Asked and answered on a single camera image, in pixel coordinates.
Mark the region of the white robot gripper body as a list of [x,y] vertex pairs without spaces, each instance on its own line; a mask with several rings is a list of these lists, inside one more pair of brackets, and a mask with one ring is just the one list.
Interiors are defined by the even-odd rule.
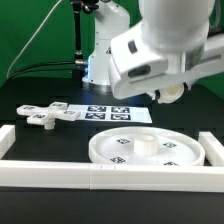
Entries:
[[139,35],[124,33],[111,42],[109,80],[113,96],[125,99],[147,93],[152,99],[177,100],[200,78],[224,72],[224,35],[209,38],[192,68],[179,59],[154,52]]

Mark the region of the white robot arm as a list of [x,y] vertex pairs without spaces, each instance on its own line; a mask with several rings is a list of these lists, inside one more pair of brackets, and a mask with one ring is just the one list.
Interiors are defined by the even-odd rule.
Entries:
[[172,103],[200,78],[224,72],[224,34],[209,33],[216,0],[138,0],[142,20],[99,0],[95,49],[83,84],[117,99],[148,94]]

